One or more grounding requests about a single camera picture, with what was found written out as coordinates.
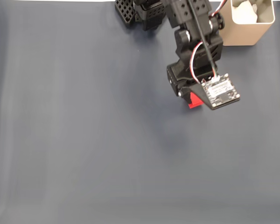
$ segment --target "cable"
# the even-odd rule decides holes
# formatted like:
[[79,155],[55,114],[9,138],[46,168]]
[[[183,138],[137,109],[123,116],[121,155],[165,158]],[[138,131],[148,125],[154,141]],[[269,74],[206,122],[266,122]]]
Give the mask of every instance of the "cable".
[[213,70],[214,77],[217,77],[216,66],[215,66],[215,63],[214,63],[214,61],[213,61],[213,57],[212,57],[212,55],[211,55],[211,53],[210,53],[210,50],[209,50],[209,48],[207,47],[207,42],[206,42],[206,40],[205,40],[204,34],[203,34],[203,32],[202,32],[202,29],[201,29],[201,27],[200,27],[200,24],[199,24],[199,21],[198,21],[198,16],[197,16],[197,13],[196,13],[196,11],[195,11],[195,9],[194,9],[194,6],[193,6],[193,4],[192,4],[192,0],[188,0],[188,2],[189,2],[189,5],[190,5],[190,8],[191,8],[191,11],[192,11],[192,13],[193,13],[193,17],[194,17],[194,19],[195,19],[197,28],[198,28],[198,30],[199,30],[199,34],[200,34],[200,36],[201,36],[201,40],[202,40],[203,46],[204,46],[204,48],[205,48],[207,58],[208,58],[208,60],[209,60],[209,62],[210,62],[211,68],[212,68],[212,70]]
[[200,42],[196,45],[196,47],[194,47],[193,52],[192,52],[192,55],[191,55],[191,59],[190,59],[190,65],[189,65],[190,71],[191,71],[191,75],[192,75],[192,77],[195,79],[195,81],[196,81],[197,83],[200,83],[200,82],[199,82],[198,78],[196,78],[196,76],[195,76],[194,69],[193,69],[193,62],[194,62],[194,58],[195,58],[196,51],[197,51],[197,49],[200,47],[201,44],[202,44],[202,41],[200,41]]
[[214,16],[215,14],[220,12],[220,10],[223,8],[223,6],[225,5],[226,2],[227,2],[227,0],[222,0],[220,5],[218,6],[218,8],[216,8],[216,10],[211,14],[211,16]]

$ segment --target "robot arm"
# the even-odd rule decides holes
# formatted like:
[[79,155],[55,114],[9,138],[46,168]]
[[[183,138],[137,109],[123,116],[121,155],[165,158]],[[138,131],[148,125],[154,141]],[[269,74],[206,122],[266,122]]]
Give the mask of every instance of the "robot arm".
[[127,26],[138,21],[144,30],[154,29],[165,14],[172,28],[179,26],[175,41],[180,59],[167,67],[167,76],[176,96],[190,107],[197,97],[211,109],[239,100],[228,74],[219,76],[215,64],[223,47],[218,30],[224,28],[219,10],[225,2],[210,14],[208,0],[116,0],[115,7]]

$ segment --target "red block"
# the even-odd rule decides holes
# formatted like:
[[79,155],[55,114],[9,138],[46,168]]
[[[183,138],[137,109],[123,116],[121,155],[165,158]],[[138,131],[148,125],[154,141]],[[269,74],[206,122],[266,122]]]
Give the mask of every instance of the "red block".
[[189,107],[192,109],[192,108],[194,108],[194,107],[197,107],[197,106],[200,106],[200,105],[202,105],[203,104],[203,101],[200,99],[200,98],[198,98],[198,96],[196,96],[194,93],[190,93],[190,97],[191,97],[191,101],[192,101],[192,103],[191,104],[189,104]]

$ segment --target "black cable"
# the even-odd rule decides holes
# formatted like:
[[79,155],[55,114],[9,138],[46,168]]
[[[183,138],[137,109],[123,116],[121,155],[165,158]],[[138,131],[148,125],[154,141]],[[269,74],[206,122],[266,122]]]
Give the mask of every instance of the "black cable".
[[204,48],[205,48],[207,58],[208,58],[208,60],[209,60],[209,62],[210,62],[210,65],[211,65],[211,67],[212,67],[212,69],[213,69],[213,72],[215,73],[215,72],[216,72],[216,66],[215,66],[215,63],[214,63],[214,61],[213,61],[213,57],[212,57],[212,55],[211,55],[211,53],[210,53],[210,50],[209,50],[209,48],[208,48],[208,46],[207,46],[207,42],[206,42],[205,37],[204,37],[204,35],[203,35],[202,29],[201,29],[201,27],[200,27],[200,24],[199,24],[199,21],[198,21],[198,16],[197,16],[196,11],[195,11],[195,9],[194,9],[194,6],[193,6],[193,4],[192,4],[192,0],[188,0],[188,2],[189,2],[189,5],[190,5],[190,8],[191,8],[191,11],[192,11],[192,13],[193,13],[193,16],[194,16],[194,19],[195,19],[197,28],[198,28],[198,30],[199,30],[199,34],[200,34],[200,36],[201,36],[201,40],[202,40],[203,46],[204,46]]

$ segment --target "table surface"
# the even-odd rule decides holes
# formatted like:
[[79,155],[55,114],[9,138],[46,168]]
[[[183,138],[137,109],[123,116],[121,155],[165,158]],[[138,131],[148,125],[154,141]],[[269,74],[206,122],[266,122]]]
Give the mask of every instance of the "table surface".
[[0,224],[280,224],[280,2],[218,62],[238,103],[190,110],[166,20],[0,1]]

